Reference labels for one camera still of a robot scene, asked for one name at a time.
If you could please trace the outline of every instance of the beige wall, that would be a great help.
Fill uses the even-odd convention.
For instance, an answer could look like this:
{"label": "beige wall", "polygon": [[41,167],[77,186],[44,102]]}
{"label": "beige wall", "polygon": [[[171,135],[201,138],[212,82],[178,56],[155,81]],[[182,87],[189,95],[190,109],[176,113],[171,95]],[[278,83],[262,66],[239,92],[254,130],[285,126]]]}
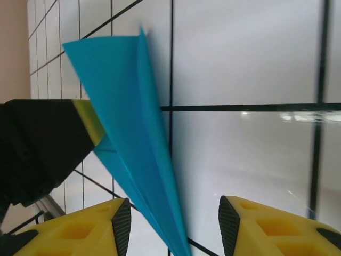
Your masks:
{"label": "beige wall", "polygon": [[0,103],[30,98],[26,0],[0,0]]}

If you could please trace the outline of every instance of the yellow stripe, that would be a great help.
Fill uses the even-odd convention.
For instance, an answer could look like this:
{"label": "yellow stripe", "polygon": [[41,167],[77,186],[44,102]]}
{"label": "yellow stripe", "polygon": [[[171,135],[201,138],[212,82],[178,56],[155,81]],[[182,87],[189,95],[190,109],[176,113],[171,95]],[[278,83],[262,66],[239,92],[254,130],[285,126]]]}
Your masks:
{"label": "yellow stripe", "polygon": [[97,146],[105,135],[105,130],[97,117],[90,101],[72,100],[74,106],[82,119],[85,129],[95,146]]}

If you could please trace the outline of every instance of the folded paper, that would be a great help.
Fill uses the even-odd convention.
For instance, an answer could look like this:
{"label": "folded paper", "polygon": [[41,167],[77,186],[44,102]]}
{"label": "folded paper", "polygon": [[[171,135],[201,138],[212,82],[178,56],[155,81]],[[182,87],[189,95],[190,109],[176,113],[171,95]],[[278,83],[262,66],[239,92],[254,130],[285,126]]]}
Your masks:
{"label": "folded paper", "polygon": [[190,255],[142,29],[63,46],[106,131],[94,152],[172,253]]}

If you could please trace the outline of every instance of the white tiled wall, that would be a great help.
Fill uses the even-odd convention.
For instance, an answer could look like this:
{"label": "white tiled wall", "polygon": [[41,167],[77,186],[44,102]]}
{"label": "white tiled wall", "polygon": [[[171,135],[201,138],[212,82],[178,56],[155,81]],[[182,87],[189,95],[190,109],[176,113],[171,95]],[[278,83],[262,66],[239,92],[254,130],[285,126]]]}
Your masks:
{"label": "white tiled wall", "polygon": [[[32,98],[87,99],[61,44],[87,35],[132,3],[28,0]],[[326,101],[341,102],[340,1],[333,6]],[[322,0],[175,0],[173,105],[313,103],[321,7]],[[147,33],[160,104],[168,106],[170,0],[143,0],[90,37],[111,31],[136,35],[139,24]],[[174,169],[191,239],[223,255],[217,221],[221,195],[306,216],[311,114],[175,111],[171,131],[169,112],[163,116],[166,133],[173,137]],[[341,230],[341,113],[329,113],[326,120],[318,218]],[[77,170],[126,197],[93,153]],[[53,198],[70,213],[112,195],[73,172],[53,190]],[[206,255],[191,248],[194,256]],[[134,209],[128,255],[167,255],[166,245]]]}

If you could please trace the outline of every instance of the blue paper airplane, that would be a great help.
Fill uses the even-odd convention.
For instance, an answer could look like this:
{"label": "blue paper airplane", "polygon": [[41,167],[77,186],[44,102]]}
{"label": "blue paper airplane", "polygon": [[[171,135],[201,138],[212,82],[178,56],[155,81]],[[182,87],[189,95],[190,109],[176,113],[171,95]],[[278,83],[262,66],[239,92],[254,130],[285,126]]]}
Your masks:
{"label": "blue paper airplane", "polygon": [[143,30],[63,46],[106,131],[94,152],[172,253],[190,255]]}

